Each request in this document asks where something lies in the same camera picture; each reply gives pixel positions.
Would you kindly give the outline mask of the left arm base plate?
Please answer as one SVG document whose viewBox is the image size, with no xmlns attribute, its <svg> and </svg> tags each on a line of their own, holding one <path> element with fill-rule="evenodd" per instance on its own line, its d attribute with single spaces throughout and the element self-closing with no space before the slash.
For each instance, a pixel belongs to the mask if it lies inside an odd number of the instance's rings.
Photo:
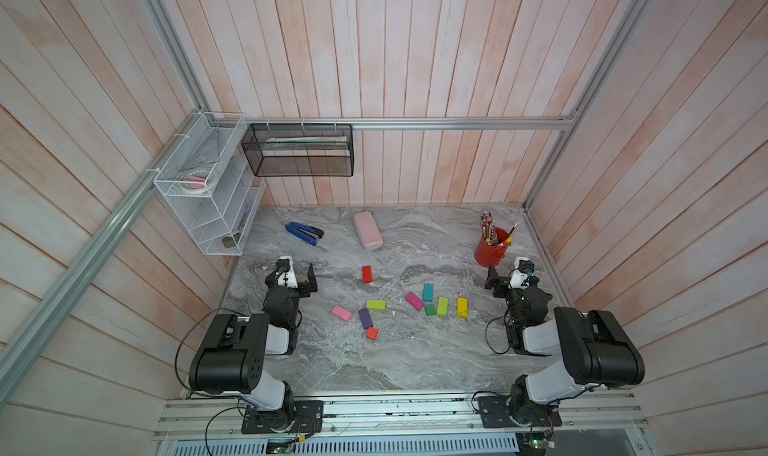
<svg viewBox="0 0 768 456">
<path fill-rule="evenodd" d="M 246 407 L 241 432 L 246 435 L 312 435 L 322 429 L 324 403 L 316 400 L 287 401 L 276 411 Z"/>
</svg>

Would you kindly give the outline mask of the long red block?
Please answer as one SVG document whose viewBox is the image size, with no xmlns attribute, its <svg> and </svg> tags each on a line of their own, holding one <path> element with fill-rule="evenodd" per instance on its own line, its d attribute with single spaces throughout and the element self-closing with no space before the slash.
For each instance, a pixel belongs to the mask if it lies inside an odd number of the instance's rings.
<svg viewBox="0 0 768 456">
<path fill-rule="evenodd" d="M 364 266 L 362 268 L 362 278 L 365 284 L 371 284 L 373 282 L 373 272 L 370 266 Z"/>
</svg>

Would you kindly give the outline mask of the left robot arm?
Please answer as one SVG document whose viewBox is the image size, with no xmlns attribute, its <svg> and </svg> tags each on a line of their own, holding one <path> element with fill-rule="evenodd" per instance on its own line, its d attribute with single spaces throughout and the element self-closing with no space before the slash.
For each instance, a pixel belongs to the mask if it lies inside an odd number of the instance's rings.
<svg viewBox="0 0 768 456">
<path fill-rule="evenodd" d="M 296 277 L 293 259 L 280 257 L 265 278 L 262 310 L 244 315 L 232 310 L 213 317 L 192 359 L 188 390 L 206 397 L 234 395 L 262 413 L 293 413 L 290 385 L 264 369 L 268 356 L 290 355 L 302 322 L 300 301 L 318 291 L 313 266 Z"/>
</svg>

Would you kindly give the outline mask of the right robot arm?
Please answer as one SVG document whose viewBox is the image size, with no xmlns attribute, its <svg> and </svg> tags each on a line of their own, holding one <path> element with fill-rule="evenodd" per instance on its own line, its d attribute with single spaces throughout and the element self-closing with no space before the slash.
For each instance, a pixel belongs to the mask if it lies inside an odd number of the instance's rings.
<svg viewBox="0 0 768 456">
<path fill-rule="evenodd" d="M 595 388 L 637 385 L 645 376 L 640 352 L 611 312 L 550 309 L 552 295 L 538 282 L 529 259 L 520 260 L 506 276 L 489 266 L 485 281 L 492 296 L 506 303 L 499 318 L 508 343 L 504 352 L 554 358 L 513 384 L 507 408 L 518 425 L 549 417 L 561 402 Z"/>
</svg>

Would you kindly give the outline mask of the small red cube block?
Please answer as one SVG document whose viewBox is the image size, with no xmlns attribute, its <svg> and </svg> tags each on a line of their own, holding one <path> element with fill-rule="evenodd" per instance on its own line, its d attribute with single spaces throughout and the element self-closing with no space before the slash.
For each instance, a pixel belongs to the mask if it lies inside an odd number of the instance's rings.
<svg viewBox="0 0 768 456">
<path fill-rule="evenodd" d="M 377 339 L 378 334 L 379 334 L 379 331 L 374 327 L 368 328 L 366 331 L 366 337 L 373 341 Z"/>
</svg>

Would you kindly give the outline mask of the lime green block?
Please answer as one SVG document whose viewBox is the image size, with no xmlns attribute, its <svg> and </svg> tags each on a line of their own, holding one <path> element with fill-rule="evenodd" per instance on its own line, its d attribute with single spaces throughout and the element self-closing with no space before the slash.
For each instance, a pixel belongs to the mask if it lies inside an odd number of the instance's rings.
<svg viewBox="0 0 768 456">
<path fill-rule="evenodd" d="M 386 302 L 383 300 L 368 300 L 366 302 L 366 308 L 373 311 L 385 311 Z"/>
</svg>

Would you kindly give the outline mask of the purple block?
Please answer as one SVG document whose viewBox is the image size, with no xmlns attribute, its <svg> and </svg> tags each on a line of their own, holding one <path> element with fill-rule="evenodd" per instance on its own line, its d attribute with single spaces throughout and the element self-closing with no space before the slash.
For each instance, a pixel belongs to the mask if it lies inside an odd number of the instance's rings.
<svg viewBox="0 0 768 456">
<path fill-rule="evenodd" d="M 369 328 L 373 327 L 373 321 L 368 309 L 366 308 L 360 309 L 358 311 L 358 316 L 360 318 L 360 321 L 364 330 L 368 330 Z"/>
</svg>

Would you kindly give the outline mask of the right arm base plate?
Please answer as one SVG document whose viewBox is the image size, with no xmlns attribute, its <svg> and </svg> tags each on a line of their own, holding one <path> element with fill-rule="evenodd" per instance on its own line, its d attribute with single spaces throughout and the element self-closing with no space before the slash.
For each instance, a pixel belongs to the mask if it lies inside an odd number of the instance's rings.
<svg viewBox="0 0 768 456">
<path fill-rule="evenodd" d="M 539 405 L 511 396 L 480 395 L 473 404 L 486 429 L 513 427 L 560 427 L 562 419 L 556 406 Z"/>
</svg>

